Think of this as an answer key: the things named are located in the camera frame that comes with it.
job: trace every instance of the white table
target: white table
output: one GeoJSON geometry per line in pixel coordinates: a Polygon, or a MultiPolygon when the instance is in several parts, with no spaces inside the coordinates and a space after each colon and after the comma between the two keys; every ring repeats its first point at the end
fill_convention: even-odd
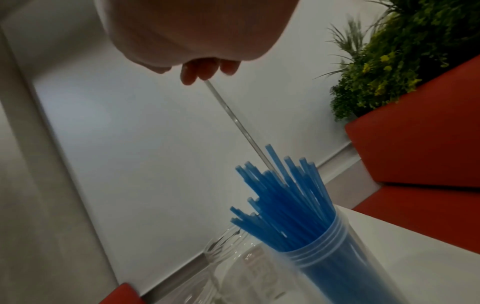
{"type": "Polygon", "coordinates": [[[480,303],[479,254],[339,209],[411,304],[480,303]]]}

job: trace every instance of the ceiling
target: ceiling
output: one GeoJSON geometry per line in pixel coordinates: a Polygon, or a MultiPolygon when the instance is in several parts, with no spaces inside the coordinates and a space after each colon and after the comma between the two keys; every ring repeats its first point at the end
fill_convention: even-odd
{"type": "Polygon", "coordinates": [[[14,8],[26,3],[29,0],[0,0],[0,19],[8,15],[14,8]]]}

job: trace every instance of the foliage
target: foliage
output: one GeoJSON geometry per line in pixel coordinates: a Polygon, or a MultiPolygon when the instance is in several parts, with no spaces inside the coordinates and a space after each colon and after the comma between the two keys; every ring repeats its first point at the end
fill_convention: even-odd
{"type": "Polygon", "coordinates": [[[335,119],[360,116],[412,92],[449,67],[480,53],[480,2],[468,0],[378,1],[387,10],[373,25],[370,42],[359,22],[348,20],[342,35],[335,27],[334,43],[352,62],[340,64],[342,77],[331,89],[335,119]]]}

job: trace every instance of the hand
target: hand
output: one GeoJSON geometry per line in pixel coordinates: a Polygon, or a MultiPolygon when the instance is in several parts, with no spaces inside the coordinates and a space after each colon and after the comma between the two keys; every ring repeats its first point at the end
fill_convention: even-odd
{"type": "Polygon", "coordinates": [[[103,27],[131,61],[191,85],[266,53],[299,0],[95,0],[103,27]]]}

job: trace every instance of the red planter box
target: red planter box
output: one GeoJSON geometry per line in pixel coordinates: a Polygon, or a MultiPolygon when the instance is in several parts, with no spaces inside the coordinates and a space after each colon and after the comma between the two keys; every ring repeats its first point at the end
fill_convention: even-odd
{"type": "Polygon", "coordinates": [[[480,187],[480,56],[345,129],[375,181],[480,187]]]}

